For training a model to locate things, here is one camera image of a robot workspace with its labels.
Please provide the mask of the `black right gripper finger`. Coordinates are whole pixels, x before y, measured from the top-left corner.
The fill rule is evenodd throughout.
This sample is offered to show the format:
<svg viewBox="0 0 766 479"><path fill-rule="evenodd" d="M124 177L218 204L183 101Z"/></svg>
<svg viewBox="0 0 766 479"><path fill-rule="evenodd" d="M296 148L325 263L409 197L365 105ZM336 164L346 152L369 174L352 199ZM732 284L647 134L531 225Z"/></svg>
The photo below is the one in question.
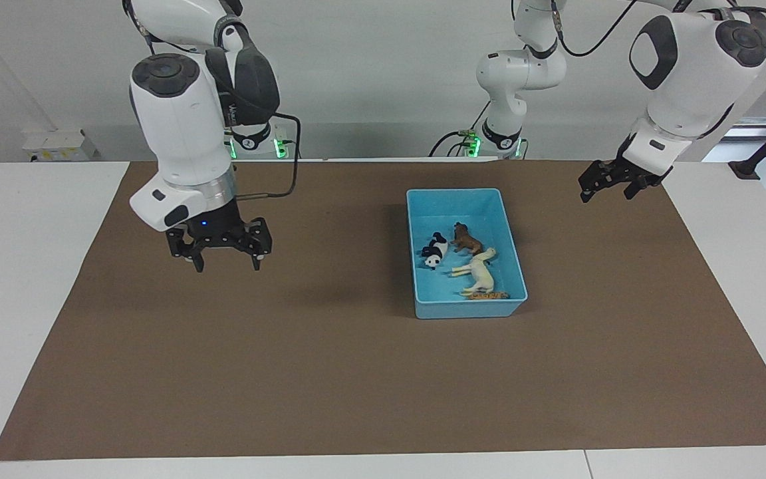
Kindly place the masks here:
<svg viewBox="0 0 766 479"><path fill-rule="evenodd" d="M273 236L265 218L253 218L242 224L242 250L251 258L253 270L273 251Z"/></svg>
<svg viewBox="0 0 766 479"><path fill-rule="evenodd" d="M167 230L166 239L172 257L182 258L193 264L195 272L203 273L203 246L197 241L186 242L185 230Z"/></svg>

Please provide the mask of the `cream white llama toy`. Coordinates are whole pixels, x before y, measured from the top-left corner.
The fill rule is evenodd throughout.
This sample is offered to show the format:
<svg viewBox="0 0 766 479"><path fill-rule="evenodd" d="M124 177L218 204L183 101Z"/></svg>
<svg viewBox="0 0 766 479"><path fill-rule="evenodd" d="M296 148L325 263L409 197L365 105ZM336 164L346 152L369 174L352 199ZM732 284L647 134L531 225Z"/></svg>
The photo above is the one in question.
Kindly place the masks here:
<svg viewBox="0 0 766 479"><path fill-rule="evenodd" d="M474 255L468 264L454 267L451 270L451 277L459 277L468 273L474 280L472 286L466 287L460 291L461 296L470 297L476 294L491 293L495 290L495 280L493 279L492 273L489 272L487 264L496 255L496 249L490 247L487 248L486 251Z"/></svg>

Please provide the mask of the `white background box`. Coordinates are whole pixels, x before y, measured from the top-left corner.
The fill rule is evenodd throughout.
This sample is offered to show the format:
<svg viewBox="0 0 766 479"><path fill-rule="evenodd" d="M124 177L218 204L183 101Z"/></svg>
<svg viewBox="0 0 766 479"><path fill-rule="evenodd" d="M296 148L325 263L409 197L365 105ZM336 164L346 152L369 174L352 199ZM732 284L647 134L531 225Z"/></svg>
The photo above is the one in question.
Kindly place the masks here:
<svg viewBox="0 0 766 479"><path fill-rule="evenodd" d="M28 132L22 150L30 162L88 162L100 157L84 130Z"/></svg>

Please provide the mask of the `black and white panda toy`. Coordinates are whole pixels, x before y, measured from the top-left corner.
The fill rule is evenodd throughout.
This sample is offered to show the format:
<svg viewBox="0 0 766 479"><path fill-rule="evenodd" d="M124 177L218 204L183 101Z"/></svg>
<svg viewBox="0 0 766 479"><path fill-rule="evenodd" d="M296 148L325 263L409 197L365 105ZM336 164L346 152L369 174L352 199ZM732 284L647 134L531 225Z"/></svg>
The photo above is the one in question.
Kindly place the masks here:
<svg viewBox="0 0 766 479"><path fill-rule="evenodd" d="M424 264L431 270L436 270L449 251L449 240L441 232L434 232L428 245L420 251Z"/></svg>

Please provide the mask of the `brown table mat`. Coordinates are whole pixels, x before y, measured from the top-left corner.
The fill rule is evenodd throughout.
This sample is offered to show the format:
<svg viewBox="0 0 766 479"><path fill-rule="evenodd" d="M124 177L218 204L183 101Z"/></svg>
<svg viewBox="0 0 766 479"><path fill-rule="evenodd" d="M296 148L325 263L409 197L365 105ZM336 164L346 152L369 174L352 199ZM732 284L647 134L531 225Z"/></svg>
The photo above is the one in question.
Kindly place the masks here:
<svg viewBox="0 0 766 479"><path fill-rule="evenodd" d="M128 167L0 436L0 460L766 444L766 366L662 188L580 162L306 163L250 202L275 252L168 254ZM528 299L418 319L406 193L496 188Z"/></svg>

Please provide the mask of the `light blue plastic storage box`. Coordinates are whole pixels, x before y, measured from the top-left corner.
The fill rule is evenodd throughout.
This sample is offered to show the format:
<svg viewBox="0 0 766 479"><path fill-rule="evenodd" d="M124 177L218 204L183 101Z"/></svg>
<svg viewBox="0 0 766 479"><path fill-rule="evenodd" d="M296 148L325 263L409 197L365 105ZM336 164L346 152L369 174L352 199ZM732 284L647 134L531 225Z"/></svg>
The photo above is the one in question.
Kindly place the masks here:
<svg viewBox="0 0 766 479"><path fill-rule="evenodd" d="M501 192L496 188L410 189L406 194L408 240L413 279L414 309L419 319L508 317L528 299L519 254L511 233ZM508 300L470 301L460 291L474 284L471 275L451 277L454 267L468 264L472 255L455 252L456 222L465 224L473 237L493 247L497 255L487 267L495 280L494 291L510 294ZM434 232L449 240L449 251L436 270L420 257Z"/></svg>

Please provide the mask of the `brown lion toy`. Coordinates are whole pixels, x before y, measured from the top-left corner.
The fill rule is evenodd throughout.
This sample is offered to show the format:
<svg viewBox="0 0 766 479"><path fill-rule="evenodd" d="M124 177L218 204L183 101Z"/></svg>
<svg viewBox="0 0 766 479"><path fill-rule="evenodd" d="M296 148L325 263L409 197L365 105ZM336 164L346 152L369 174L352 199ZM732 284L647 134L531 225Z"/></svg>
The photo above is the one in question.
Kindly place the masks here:
<svg viewBox="0 0 766 479"><path fill-rule="evenodd" d="M483 243L471 235L469 228L465 224L456 222L453 228L455 228L455 239L451 243L456 253L467 251L468 254L474 257L485 252Z"/></svg>

